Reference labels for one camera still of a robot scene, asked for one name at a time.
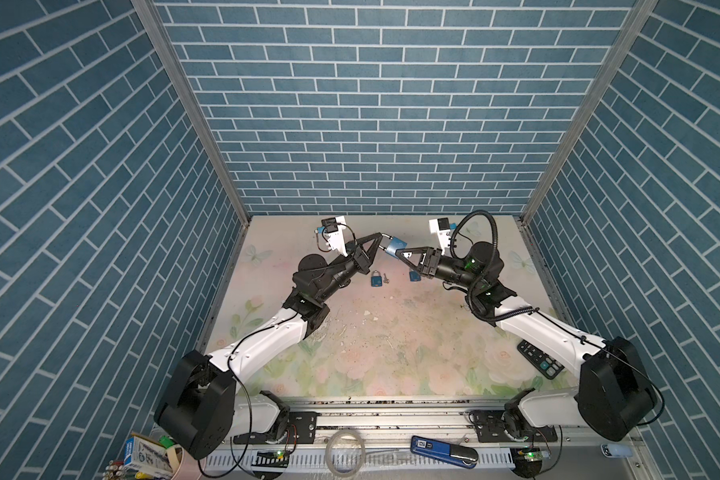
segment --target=black base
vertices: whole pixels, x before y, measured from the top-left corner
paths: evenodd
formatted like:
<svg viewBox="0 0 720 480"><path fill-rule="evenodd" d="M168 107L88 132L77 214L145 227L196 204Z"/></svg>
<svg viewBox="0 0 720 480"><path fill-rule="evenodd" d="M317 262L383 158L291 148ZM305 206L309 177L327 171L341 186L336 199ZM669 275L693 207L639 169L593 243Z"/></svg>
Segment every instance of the black base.
<svg viewBox="0 0 720 480"><path fill-rule="evenodd" d="M536 478L541 473L541 460L537 462L529 462L520 454L519 448L510 448L512 452L512 462L514 469L512 473L520 478Z"/></svg>
<svg viewBox="0 0 720 480"><path fill-rule="evenodd" d="M315 443L315 430L317 428L317 412L290 412L288 414L288 424L296 427L297 443L313 444ZM235 445L245 445L248 434L243 433L234 437ZM265 433L252 433L250 437L250 445L269 445L267 443Z"/></svg>
<svg viewBox="0 0 720 480"><path fill-rule="evenodd" d="M288 456L286 456L283 460L262 458L259 456L256 459L256 463L251 466L251 473L259 480L275 480L275 478L278 478L286 472L286 468L288 468L289 463L290 461L288 460ZM261 472L256 470L256 467L282 468L282 472Z"/></svg>
<svg viewBox="0 0 720 480"><path fill-rule="evenodd" d="M516 441L506 433L507 426L504 420L501 419L503 414L504 410L472 410L469 413L480 443ZM535 428L533 431L525 432L525 435L528 435L529 440L530 436L533 435L535 442L543 442L545 438L548 443L557 441L557 431L550 426Z"/></svg>

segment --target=floral tablecloth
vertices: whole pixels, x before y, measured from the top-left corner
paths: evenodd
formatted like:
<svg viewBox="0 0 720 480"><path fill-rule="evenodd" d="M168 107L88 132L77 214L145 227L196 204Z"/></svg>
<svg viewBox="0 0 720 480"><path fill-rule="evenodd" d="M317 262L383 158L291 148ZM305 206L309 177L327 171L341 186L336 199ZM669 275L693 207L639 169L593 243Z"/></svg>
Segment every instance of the floral tablecloth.
<svg viewBox="0 0 720 480"><path fill-rule="evenodd" d="M460 216L450 217L458 222ZM358 237L383 232L413 246L436 246L424 216L347 216ZM511 216L497 216L500 280L531 304L554 314ZM318 216L255 216L213 327L208 351L228 345L278 311L292 287L300 259L318 253ZM482 217L462 233L490 240ZM469 242L461 237L457 254ZM336 254L325 254L328 261ZM475 319L464 295L439 280L411 282L405 264L379 251L373 266L389 283L371 287L357 274L334 294L328 318L310 337L271 360L250 381L249 391L278 396L502 396L521 389L574 384L565 371L544 379L517 351L519 338Z"/></svg>

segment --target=brick wallpaper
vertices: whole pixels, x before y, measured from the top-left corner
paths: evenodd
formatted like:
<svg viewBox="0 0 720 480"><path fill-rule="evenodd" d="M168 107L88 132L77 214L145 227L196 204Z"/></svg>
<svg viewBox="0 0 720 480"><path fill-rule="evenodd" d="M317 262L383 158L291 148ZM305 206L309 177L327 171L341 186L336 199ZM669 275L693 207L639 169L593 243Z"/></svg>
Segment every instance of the brick wallpaper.
<svg viewBox="0 0 720 480"><path fill-rule="evenodd" d="M158 5L254 214L518 214L633 3Z"/></svg>
<svg viewBox="0 0 720 480"><path fill-rule="evenodd" d="M639 346L664 478L720 479L720 0L660 0L533 218L579 326Z"/></svg>
<svg viewBox="0 0 720 480"><path fill-rule="evenodd" d="M128 0L0 0L0 480L151 428L239 228Z"/></svg>

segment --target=black remote control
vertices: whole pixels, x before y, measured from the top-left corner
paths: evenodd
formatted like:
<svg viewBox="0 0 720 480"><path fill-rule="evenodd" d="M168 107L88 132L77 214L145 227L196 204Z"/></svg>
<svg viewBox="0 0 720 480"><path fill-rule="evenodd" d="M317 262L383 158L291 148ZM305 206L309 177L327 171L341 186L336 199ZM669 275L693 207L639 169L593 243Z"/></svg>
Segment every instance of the black remote control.
<svg viewBox="0 0 720 480"><path fill-rule="evenodd" d="M518 350L536 367L536 370L549 380L559 375L563 369L563 366L557 360L531 345L527 340L523 340L518 344Z"/></svg>

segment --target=mounting plate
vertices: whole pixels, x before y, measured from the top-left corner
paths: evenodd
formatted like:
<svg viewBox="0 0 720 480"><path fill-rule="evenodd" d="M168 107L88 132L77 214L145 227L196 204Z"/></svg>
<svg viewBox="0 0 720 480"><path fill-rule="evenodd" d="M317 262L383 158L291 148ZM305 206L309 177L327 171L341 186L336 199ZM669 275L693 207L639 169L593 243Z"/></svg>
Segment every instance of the mounting plate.
<svg viewBox="0 0 720 480"><path fill-rule="evenodd" d="M501 416L504 410L472 410L469 413L474 425L474 431L478 434L478 441L481 443L514 442L505 431L504 421ZM534 432L534 439L548 443L557 441L557 430L554 427L546 426L538 428Z"/></svg>
<svg viewBox="0 0 720 480"><path fill-rule="evenodd" d="M317 428L317 412L290 412L288 423L296 427L296 440L300 444L315 443L315 430ZM234 437L235 445L245 445L248 434L244 433ZM250 445L268 445L266 435L263 433L252 433Z"/></svg>

